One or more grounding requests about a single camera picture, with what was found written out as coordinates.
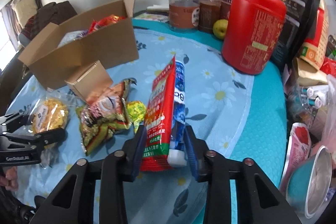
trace black pouch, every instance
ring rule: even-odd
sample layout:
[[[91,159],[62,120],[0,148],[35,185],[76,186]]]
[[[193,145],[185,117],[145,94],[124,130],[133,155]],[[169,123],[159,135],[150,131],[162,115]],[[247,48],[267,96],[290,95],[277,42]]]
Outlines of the black pouch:
[[[271,61],[284,70],[285,64],[291,67],[294,56],[316,18],[320,0],[282,0],[287,12],[283,30],[273,51]]]

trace yellow flower center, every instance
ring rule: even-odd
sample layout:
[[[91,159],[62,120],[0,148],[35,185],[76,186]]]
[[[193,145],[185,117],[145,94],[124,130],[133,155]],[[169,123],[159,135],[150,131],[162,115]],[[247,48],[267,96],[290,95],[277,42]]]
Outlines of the yellow flower center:
[[[177,180],[177,184],[178,184],[179,186],[183,186],[186,182],[187,182],[187,180],[186,180],[185,178],[179,178],[179,179]]]
[[[72,167],[72,164],[67,164],[67,167],[65,167],[65,170],[68,172]]]
[[[161,69],[158,69],[158,70],[154,71],[154,75],[155,75],[155,76],[158,76],[161,72],[162,72],[162,70],[161,70]]]
[[[226,93],[224,91],[218,91],[216,94],[215,94],[215,99],[220,101],[220,100],[223,100],[226,96]]]

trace open cardboard box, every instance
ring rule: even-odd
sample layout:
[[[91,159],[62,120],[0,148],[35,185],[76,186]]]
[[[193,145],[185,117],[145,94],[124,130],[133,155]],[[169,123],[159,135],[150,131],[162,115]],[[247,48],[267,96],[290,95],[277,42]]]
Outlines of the open cardboard box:
[[[64,86],[76,70],[100,60],[111,68],[139,58],[131,18],[135,0],[117,0],[74,16],[60,25],[49,23],[24,49],[19,60],[29,67],[44,88]],[[85,30],[93,20],[111,14],[127,17],[63,47],[67,32]]]

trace curtain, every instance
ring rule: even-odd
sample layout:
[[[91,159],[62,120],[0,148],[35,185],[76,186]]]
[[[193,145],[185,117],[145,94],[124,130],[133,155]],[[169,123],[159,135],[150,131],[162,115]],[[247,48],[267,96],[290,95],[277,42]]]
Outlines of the curtain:
[[[8,32],[9,39],[11,40],[14,49],[17,51],[17,36],[21,32],[22,28],[16,18],[16,14],[9,4],[6,4],[4,8],[1,9],[1,14]]]

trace window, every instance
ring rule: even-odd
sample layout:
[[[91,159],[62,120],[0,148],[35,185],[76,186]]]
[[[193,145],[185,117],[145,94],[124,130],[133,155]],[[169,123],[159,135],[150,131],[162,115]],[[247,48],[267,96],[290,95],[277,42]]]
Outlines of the window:
[[[9,40],[9,36],[5,27],[5,23],[0,13],[0,70],[4,70],[8,63],[12,60],[16,51]]]

